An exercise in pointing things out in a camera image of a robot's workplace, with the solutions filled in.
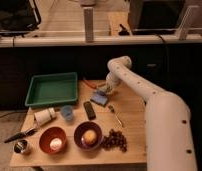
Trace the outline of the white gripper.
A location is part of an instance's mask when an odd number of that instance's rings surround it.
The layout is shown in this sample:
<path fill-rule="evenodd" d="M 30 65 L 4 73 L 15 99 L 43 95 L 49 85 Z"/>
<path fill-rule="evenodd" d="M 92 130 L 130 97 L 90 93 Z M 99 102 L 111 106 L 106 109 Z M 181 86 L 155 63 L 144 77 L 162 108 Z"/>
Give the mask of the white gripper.
<path fill-rule="evenodd" d="M 101 95 L 110 95 L 120 83 L 121 80 L 112 72 L 109 72 L 106 76 L 106 85 L 100 88 Z"/>

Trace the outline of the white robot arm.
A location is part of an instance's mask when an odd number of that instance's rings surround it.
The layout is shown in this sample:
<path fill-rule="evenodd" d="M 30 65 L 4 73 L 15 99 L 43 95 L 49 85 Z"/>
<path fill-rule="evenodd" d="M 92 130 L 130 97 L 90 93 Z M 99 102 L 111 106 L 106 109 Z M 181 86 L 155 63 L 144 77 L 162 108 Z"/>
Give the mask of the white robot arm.
<path fill-rule="evenodd" d="M 106 92 L 123 81 L 146 102 L 147 171 L 198 171 L 191 112 L 184 100 L 130 70 L 129 56 L 108 61 Z"/>

